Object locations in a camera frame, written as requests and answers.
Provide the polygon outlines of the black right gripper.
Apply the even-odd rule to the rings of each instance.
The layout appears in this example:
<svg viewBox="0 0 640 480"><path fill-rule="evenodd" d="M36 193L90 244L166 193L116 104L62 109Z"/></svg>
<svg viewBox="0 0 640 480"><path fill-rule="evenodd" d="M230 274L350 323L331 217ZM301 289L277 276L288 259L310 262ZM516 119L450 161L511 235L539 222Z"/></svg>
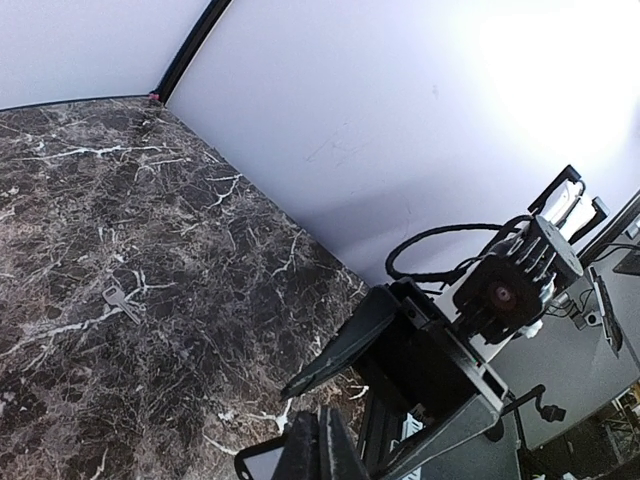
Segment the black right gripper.
<svg viewBox="0 0 640 480"><path fill-rule="evenodd" d="M507 386L409 281L373 287L321 353L281 390L299 397L353 365L385 414L421 429L370 470L402 479L499 420Z"/></svg>

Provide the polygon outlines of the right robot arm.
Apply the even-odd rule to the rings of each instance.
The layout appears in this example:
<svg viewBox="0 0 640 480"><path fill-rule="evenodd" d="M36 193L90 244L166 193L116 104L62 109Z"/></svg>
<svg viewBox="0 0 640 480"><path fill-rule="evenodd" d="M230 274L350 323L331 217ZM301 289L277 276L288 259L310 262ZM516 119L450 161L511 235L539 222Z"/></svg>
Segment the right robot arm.
<svg viewBox="0 0 640 480"><path fill-rule="evenodd" d="M496 426L515 408L506 383L474 346L510 340L542 318L583 274L575 242L602 222L577 227L546 210L545 190L524 215L493 227L480 254L438 273L402 273L371 288L322 352L282 389L298 397L355 369L390 414L410 414L420 431L367 465L329 407L294 422L275 469L278 479L399 479Z"/></svg>

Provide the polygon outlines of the silver key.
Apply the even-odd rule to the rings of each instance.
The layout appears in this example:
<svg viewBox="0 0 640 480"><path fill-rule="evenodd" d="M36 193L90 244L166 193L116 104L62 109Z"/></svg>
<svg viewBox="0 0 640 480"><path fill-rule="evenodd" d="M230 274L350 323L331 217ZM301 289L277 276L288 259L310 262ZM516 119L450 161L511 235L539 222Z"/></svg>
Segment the silver key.
<svg viewBox="0 0 640 480"><path fill-rule="evenodd" d="M140 318L136 313L128 306L124 292L116 285L105 289L102 292L102 296L106 303L110 306L119 308L124 312L135 324L141 323Z"/></svg>

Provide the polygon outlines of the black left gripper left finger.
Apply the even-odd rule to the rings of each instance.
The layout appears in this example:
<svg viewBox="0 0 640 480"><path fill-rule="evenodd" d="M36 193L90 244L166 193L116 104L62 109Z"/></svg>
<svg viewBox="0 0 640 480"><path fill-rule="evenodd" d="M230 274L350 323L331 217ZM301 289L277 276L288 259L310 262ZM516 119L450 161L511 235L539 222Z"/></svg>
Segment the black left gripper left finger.
<svg viewBox="0 0 640 480"><path fill-rule="evenodd" d="M300 412L289 431L282 453L283 479L320 479L319 411Z"/></svg>

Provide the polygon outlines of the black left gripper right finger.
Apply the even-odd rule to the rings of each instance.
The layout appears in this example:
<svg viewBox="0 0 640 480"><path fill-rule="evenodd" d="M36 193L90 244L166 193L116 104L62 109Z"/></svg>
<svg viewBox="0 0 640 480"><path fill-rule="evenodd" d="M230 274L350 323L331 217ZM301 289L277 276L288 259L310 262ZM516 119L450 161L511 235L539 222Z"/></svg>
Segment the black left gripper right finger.
<svg viewBox="0 0 640 480"><path fill-rule="evenodd" d="M322 480L369 479L365 465L337 409L322 407L320 410L319 456Z"/></svg>

